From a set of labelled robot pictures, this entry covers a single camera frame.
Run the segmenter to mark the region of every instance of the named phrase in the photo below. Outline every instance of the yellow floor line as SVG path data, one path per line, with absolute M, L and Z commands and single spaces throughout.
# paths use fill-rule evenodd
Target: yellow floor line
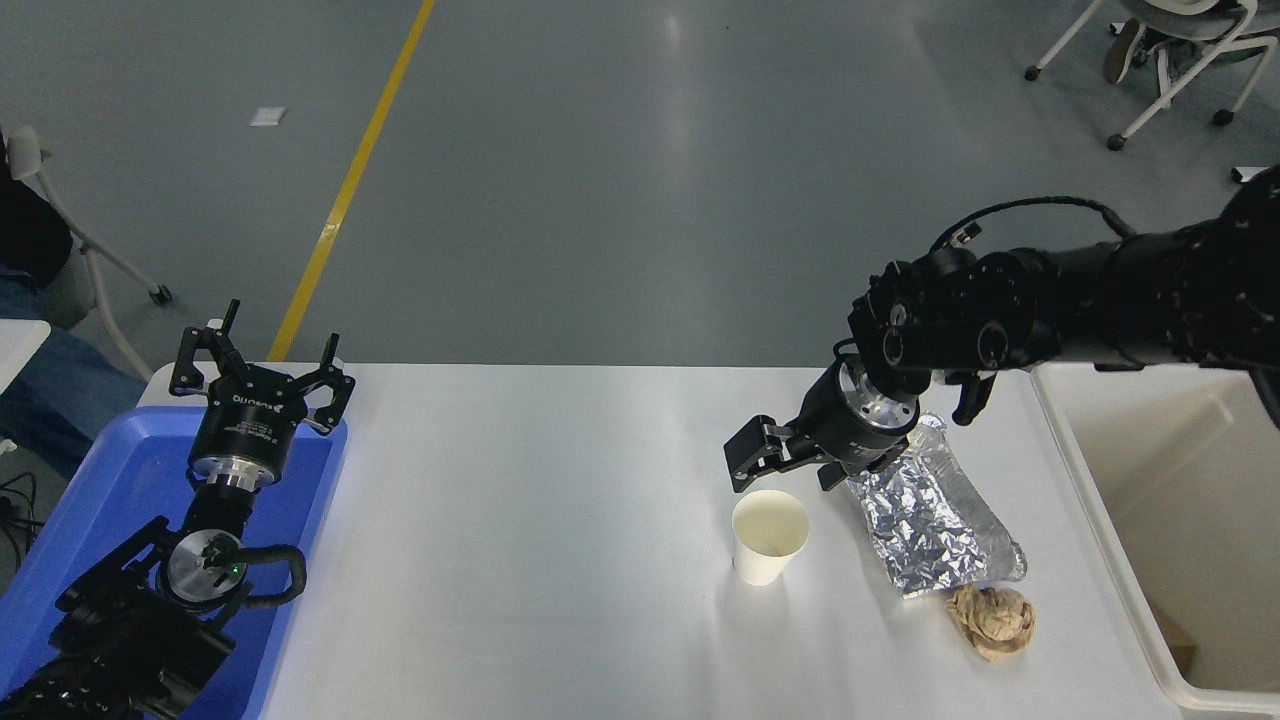
M 365 127 L 365 136 L 360 138 L 360 147 L 356 150 L 356 156 L 351 159 L 351 167 L 347 168 L 347 177 L 342 181 L 338 197 L 333 201 L 333 208 L 329 210 L 329 219 L 325 220 L 324 229 L 320 231 L 320 240 L 316 241 L 316 247 L 311 251 L 311 260 L 307 261 L 307 268 L 302 272 L 302 279 L 298 281 L 298 287 L 293 291 L 293 300 L 289 301 L 289 309 L 284 313 L 280 329 L 276 331 L 275 340 L 271 342 L 271 350 L 266 354 L 266 359 L 273 363 L 284 360 L 284 356 L 289 352 L 289 346 L 293 345 L 293 337 L 298 334 L 302 315 L 307 311 L 311 295 L 315 293 L 316 283 L 320 282 L 320 273 L 324 272 L 324 265 L 329 260 L 333 243 L 338 240 L 338 231 L 342 229 L 342 220 L 347 217 L 351 197 L 356 195 L 360 178 L 365 174 L 365 165 L 369 164 L 369 156 L 378 142 L 378 133 L 383 131 L 387 113 L 392 109 L 392 101 L 396 100 L 396 92 L 399 90 L 401 79 L 404 77 L 404 69 L 408 68 L 408 61 L 413 58 L 413 50 L 417 49 L 417 40 L 422 36 L 422 27 L 426 26 L 426 18 L 430 17 L 433 5 L 435 5 L 435 0 L 422 0 L 422 6 L 419 8 L 417 17 L 413 18 L 413 27 L 410 28 L 408 37 L 404 38 L 404 45 L 401 46 L 396 67 L 392 68 L 392 74 L 387 78 L 387 85 L 383 86 L 383 95 L 378 99 L 378 106 L 374 108 L 374 117 L 369 118 L 369 126 Z

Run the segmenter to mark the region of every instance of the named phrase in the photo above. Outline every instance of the cable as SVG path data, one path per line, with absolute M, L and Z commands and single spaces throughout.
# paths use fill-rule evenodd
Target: cable
M 31 483 L 31 495 L 23 493 L 20 491 L 17 491 L 17 489 L 9 487 L 9 486 L 17 483 L 18 480 L 22 480 L 23 478 L 26 478 Z M 13 528 L 13 529 L 15 529 L 18 532 L 24 533 L 27 536 L 26 537 L 27 542 L 24 544 L 27 547 L 27 552 L 29 553 L 31 552 L 31 546 L 35 544 L 35 542 L 36 542 L 36 534 L 37 533 L 36 533 L 35 528 L 42 528 L 42 527 L 45 527 L 44 523 L 36 521 L 36 492 L 37 492 L 36 491 L 36 474 L 32 473 L 32 471 L 29 471 L 29 470 L 23 471 L 23 473 L 18 473 L 17 475 L 9 478 L 8 480 L 0 483 L 0 491 L 17 495 L 18 497 L 20 497 L 20 498 L 23 498 L 23 500 L 27 501 L 27 518 L 26 519 L 23 519 L 23 518 L 3 518 L 3 519 L 0 519 L 0 520 L 3 520 L 3 525 L 0 525 L 0 527 L 4 528 L 5 536 L 9 538 L 10 544 L 14 546 L 14 550 L 18 548 L 18 544 L 17 544 L 17 541 L 14 541 L 13 534 L 9 532 L 9 529 Z M 15 556 L 14 557 L 14 568 L 17 568 L 18 565 L 20 565 L 23 559 L 26 559 L 26 553 L 23 553 L 20 557 Z
M 13 539 L 13 533 L 9 532 L 9 525 L 0 525 L 0 530 L 4 530 L 4 537 L 9 539 L 9 546 L 13 547 L 13 569 L 17 570 L 22 565 L 22 551 L 18 550 L 18 541 Z
M 1009 202 L 1001 202 L 1000 205 L 992 205 L 991 208 L 983 208 L 977 213 L 970 213 L 965 219 L 952 224 L 947 229 L 942 231 L 942 234 L 933 241 L 929 246 L 929 252 L 943 247 L 955 232 L 969 223 L 977 220 L 978 218 L 984 218 L 992 213 L 998 213 L 1001 210 L 1007 210 L 1010 208 L 1023 208 L 1025 205 L 1075 205 L 1076 208 L 1088 208 L 1102 215 L 1102 222 L 1111 228 L 1120 238 L 1126 238 L 1129 236 L 1137 234 L 1137 232 L 1129 227 L 1128 223 L 1120 219 L 1120 215 L 1115 210 L 1107 208 L 1106 205 L 1098 202 L 1097 200 L 1085 200 L 1084 197 L 1073 197 L 1070 195 L 1048 195 L 1042 197 L 1024 197 L 1023 200 L 1011 200 Z
M 842 340 L 842 341 L 837 342 L 836 345 L 831 346 L 831 354 L 835 355 L 836 357 L 840 357 L 840 355 L 841 355 L 840 351 L 844 350 L 846 346 L 850 346 L 852 343 L 854 343 L 854 338 L 846 337 L 845 340 Z

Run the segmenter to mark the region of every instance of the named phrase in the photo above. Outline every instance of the white paper cup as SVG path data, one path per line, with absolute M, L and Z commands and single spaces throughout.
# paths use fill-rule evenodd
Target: white paper cup
M 733 568 L 742 582 L 767 585 L 809 539 L 804 505 L 777 489 L 758 489 L 733 507 Z

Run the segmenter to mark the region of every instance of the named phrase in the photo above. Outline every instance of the table surface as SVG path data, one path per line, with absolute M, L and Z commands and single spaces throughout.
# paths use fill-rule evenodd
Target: table surface
M 49 323 L 44 320 L 0 318 L 0 392 L 27 366 L 49 337 Z
M 819 370 L 347 372 L 346 464 L 264 717 L 1181 716 L 1021 373 L 948 430 L 1027 552 L 1015 587 L 1038 618 L 987 664 L 941 597 L 896 594 L 812 468 L 753 486 L 800 498 L 806 547 L 772 585 L 733 574 L 721 446 L 755 414 L 790 419 Z M 166 378 L 142 404 L 177 402 Z M 946 415 L 955 391 L 924 404 Z

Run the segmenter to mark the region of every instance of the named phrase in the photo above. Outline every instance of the crumpled brown paper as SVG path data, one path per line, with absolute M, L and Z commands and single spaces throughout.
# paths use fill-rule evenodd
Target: crumpled brown paper
M 947 600 L 947 612 L 987 662 L 1019 652 L 1036 632 L 1036 609 L 1018 591 L 965 585 Z

